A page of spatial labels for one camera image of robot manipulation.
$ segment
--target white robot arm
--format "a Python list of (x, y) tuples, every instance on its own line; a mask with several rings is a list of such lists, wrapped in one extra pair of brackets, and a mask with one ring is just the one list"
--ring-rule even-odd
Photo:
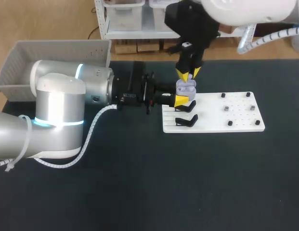
[(229, 26), (281, 22), (294, 11), (299, 24), (299, 0), (195, 0), (217, 22)]

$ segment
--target white pegboard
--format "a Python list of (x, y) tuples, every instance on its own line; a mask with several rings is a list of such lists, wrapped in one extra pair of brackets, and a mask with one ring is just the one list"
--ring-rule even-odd
[[(196, 106), (190, 113), (175, 111), (167, 105), (162, 106), (163, 131), (165, 133), (219, 133), (219, 132), (256, 132), (264, 131), (265, 125), (254, 94), (247, 92), (198, 93)], [(192, 128), (177, 126), (175, 118), (191, 120), (194, 115), (198, 120)]]

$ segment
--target white spiral cable wrap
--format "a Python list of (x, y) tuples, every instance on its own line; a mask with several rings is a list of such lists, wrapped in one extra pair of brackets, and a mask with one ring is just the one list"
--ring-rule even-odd
[(6, 172), (9, 172), (10, 169), (14, 168), (14, 165), (21, 160), (21, 158), (24, 156), (24, 154), (27, 151), (27, 148), (29, 146), (29, 141), (32, 135), (32, 122), (30, 120), (30, 118), (26, 115), (19, 115), (20, 118), (25, 118), (26, 122), (27, 122), (27, 133), (26, 133), (26, 137), (25, 137), (25, 142), (23, 145), (23, 148), (20, 152), (20, 154), (15, 158), (15, 159), (6, 159), (6, 160), (2, 160), (0, 161), (0, 166), (7, 164), (7, 168), (5, 169)]
[(65, 164), (65, 165), (55, 165), (55, 164), (51, 164), (51, 163), (48, 163), (48, 162), (45, 162), (39, 158), (34, 158), (36, 161), (38, 161), (39, 163), (45, 165), (45, 166), (48, 166), (48, 167), (52, 167), (52, 168), (67, 168), (67, 167), (71, 167), (73, 166), (74, 164), (76, 164), (81, 158), (82, 156), (84, 155), (85, 151), (86, 151), (86, 148), (87, 148), (87, 145), (91, 139), (91, 135), (92, 135), (92, 132), (93, 132), (93, 129), (97, 123), (97, 120), (99, 119), (99, 117), (106, 111), (108, 110), (111, 110), (111, 109), (117, 109), (117, 105), (113, 104), (113, 105), (110, 105), (110, 106), (106, 106), (104, 107), (103, 109), (101, 109), (98, 114), (95, 116), (95, 118), (93, 119), (92, 123), (91, 123), (91, 127), (90, 127), (90, 130), (87, 134), (87, 137), (86, 137), (86, 140), (85, 140), (85, 143), (84, 143), (84, 146), (81, 150), (81, 152), (79, 153), (79, 155), (70, 163), (68, 164)]
[(237, 52), (239, 54), (244, 54), (247, 53), (248, 51), (257, 48), (258, 46), (261, 46), (265, 43), (275, 41), (278, 39), (294, 36), (294, 35), (299, 35), (299, 27), (296, 28), (290, 28), (286, 30), (281, 30), (279, 32), (272, 33), (270, 35), (266, 35), (252, 43), (249, 43), (248, 45), (245, 45), (249, 31), (251, 30), (250, 26), (248, 26), (244, 32), (244, 35), (242, 36), (242, 39), (239, 43)]

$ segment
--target wooden floor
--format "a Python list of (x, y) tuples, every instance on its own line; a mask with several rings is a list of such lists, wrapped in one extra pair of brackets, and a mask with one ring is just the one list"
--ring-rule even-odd
[[(98, 26), (96, 14), (91, 13), (93, 0), (0, 0), (0, 68), (18, 40), (87, 39)], [(96, 30), (91, 39), (99, 39)], [(255, 49), (248, 54), (236, 53), (238, 40), (219, 38), (205, 53), (205, 60), (219, 59), (298, 59), (290, 41), (279, 40)], [(166, 61), (177, 55), (147, 53), (112, 54), (112, 60)], [(6, 99), (0, 93), (0, 111)]]

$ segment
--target small gray object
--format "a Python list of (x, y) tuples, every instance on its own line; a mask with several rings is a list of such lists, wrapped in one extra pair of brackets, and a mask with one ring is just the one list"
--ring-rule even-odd
[(196, 81), (189, 79), (187, 82), (184, 82), (183, 80), (179, 79), (176, 82), (176, 87), (196, 87)]
[(196, 95), (196, 89), (195, 87), (178, 87), (176, 89), (176, 95), (181, 95), (181, 96), (188, 96), (189, 101), (192, 101), (195, 98)]

